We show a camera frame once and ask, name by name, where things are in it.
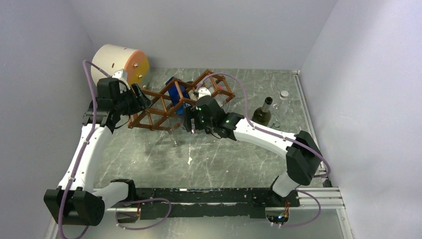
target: gray marble tabletop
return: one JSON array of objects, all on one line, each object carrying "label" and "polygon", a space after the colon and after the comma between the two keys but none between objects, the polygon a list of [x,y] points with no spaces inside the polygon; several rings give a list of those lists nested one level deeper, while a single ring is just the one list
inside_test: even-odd
[{"label": "gray marble tabletop", "polygon": [[[170,77],[195,80],[205,69],[152,68],[148,89],[160,91]],[[278,130],[309,131],[299,88],[291,71],[211,69],[238,77],[244,84],[249,114],[262,106],[264,99],[274,99],[270,125],[277,120]],[[228,79],[236,97],[224,106],[226,112],[245,114],[245,96],[238,83]],[[288,91],[285,99],[280,91]],[[128,178],[136,187],[268,187],[277,175],[286,171],[285,159],[246,142],[217,139],[204,132],[190,134],[175,130],[174,143],[165,131],[142,128],[116,130],[104,151],[96,173],[95,187],[107,186],[112,179]],[[310,186],[321,187],[319,179]]]}]

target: wine bottle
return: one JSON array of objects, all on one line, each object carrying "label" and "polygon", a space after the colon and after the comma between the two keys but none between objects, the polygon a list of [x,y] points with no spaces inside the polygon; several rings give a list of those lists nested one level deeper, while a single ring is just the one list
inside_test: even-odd
[{"label": "wine bottle", "polygon": [[252,121],[263,126],[268,126],[271,119],[270,105],[273,102],[273,98],[265,98],[264,105],[259,107],[253,113]]}]

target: blue object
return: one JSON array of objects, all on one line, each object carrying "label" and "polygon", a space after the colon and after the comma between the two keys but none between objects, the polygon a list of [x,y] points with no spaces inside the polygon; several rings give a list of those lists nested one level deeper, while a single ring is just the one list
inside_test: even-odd
[{"label": "blue object", "polygon": [[[171,82],[172,80],[174,79],[174,76],[172,76],[167,82],[166,82],[166,85],[168,85],[169,84],[169,82]],[[183,87],[183,86],[181,86],[181,85],[179,85],[179,87],[180,87],[180,90],[182,91],[182,95],[183,95],[183,97],[185,97],[185,98],[188,98],[188,99],[190,99],[190,97],[189,97],[189,95],[188,95],[188,93],[186,92],[186,89],[185,89],[185,87]],[[180,97],[179,97],[179,93],[177,92],[177,88],[176,88],[176,85],[173,85],[172,87],[170,87],[170,89],[169,89],[169,96],[170,96],[170,99],[171,99],[171,101],[172,101],[172,103],[173,103],[173,106],[175,106],[178,102],[179,102],[179,100],[180,100]],[[182,105],[182,107],[180,107],[180,108],[178,108],[177,110],[176,110],[176,114],[178,115],[178,116],[183,116],[183,108],[186,106],[186,104],[183,104]]]}]

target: bottle neck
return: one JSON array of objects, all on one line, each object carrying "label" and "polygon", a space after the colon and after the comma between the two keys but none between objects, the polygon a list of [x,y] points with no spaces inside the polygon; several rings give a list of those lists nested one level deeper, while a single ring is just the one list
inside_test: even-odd
[{"label": "bottle neck", "polygon": [[261,111],[264,113],[267,113],[270,110],[270,105],[264,102],[264,104],[261,107]]}]

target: white wall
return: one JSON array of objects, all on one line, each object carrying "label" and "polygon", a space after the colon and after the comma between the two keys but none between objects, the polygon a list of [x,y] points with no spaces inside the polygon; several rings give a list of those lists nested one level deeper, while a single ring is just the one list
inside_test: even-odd
[{"label": "white wall", "polygon": [[300,69],[337,0],[72,0],[94,47],[153,66]]},{"label": "white wall", "polygon": [[339,0],[301,81],[357,239],[422,235],[422,4]]},{"label": "white wall", "polygon": [[0,238],[44,238],[90,100],[94,49],[66,0],[0,0]]}]

